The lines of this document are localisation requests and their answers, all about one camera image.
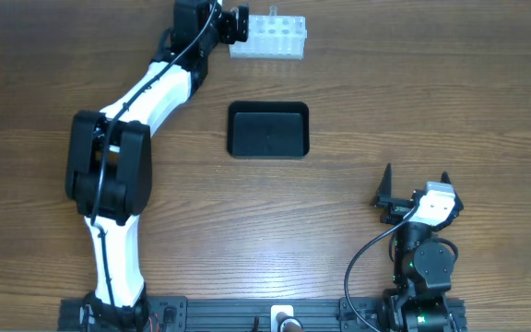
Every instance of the wooden table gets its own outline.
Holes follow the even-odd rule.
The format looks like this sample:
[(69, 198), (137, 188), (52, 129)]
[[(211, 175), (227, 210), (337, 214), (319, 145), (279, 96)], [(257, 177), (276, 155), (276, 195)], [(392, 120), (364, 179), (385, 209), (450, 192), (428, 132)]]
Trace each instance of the wooden table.
[[(231, 60), (219, 46), (153, 137), (149, 293), (343, 296), (349, 259), (387, 229), (367, 202), (390, 161), (396, 196), (447, 170), (464, 200), (441, 236), (461, 251), (448, 294), (471, 329), (531, 330), (531, 1), (274, 3), (307, 17), (305, 59)], [(164, 0), (0, 0), (0, 329), (55, 329), (60, 300), (95, 287), (64, 193), (68, 131), (142, 77), (171, 16)], [(306, 102), (309, 155), (230, 157), (236, 100)], [(373, 247), (353, 295), (380, 296), (391, 275), (385, 243)]]

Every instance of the white plastic container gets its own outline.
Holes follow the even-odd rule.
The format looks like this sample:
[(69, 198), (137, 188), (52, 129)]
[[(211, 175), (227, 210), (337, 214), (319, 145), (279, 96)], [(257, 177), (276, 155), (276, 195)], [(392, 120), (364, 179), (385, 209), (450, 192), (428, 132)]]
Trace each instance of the white plastic container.
[(229, 46), (231, 58), (302, 59), (306, 18), (278, 16), (276, 6), (269, 16), (250, 15), (246, 42)]

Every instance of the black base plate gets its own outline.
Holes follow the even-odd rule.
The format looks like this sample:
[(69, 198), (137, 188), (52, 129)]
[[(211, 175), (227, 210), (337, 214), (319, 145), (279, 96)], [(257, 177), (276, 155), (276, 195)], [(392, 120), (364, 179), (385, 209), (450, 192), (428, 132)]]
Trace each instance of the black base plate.
[[(252, 332), (254, 319), (258, 317), (259, 332), (270, 331), (270, 310), (274, 304), (294, 307), (294, 316), (308, 332), (371, 331), (356, 320), (345, 299), (338, 300), (188, 300), (185, 297), (150, 296), (150, 312), (153, 315), (153, 331), (157, 331), (157, 314), (161, 332)], [(354, 306), (376, 325), (376, 313), (380, 299), (352, 298)], [(80, 330), (79, 308), (82, 300), (62, 300), (58, 330)], [(448, 300), (456, 322), (467, 332), (464, 302)], [(116, 331), (117, 329), (94, 324), (89, 332)]]

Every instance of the wooden tabletop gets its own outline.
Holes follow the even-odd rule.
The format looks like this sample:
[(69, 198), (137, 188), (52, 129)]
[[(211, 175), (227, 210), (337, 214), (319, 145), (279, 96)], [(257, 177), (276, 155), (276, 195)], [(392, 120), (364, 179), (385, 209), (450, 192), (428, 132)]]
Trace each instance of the wooden tabletop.
[[(226, 5), (238, 5), (230, 1)], [(531, 1), (277, 0), (305, 16), (302, 61), (230, 59), (153, 137), (139, 228), (151, 295), (343, 296), (349, 259), (378, 233), (368, 202), (448, 171), (465, 210), (449, 296), (472, 330), (531, 330)], [(65, 197), (69, 128), (146, 72), (172, 23), (165, 0), (0, 0), (0, 329), (55, 329), (59, 302), (96, 284), (89, 232)], [(235, 160), (231, 102), (304, 101), (304, 160)], [(354, 296), (392, 285), (385, 243)]]

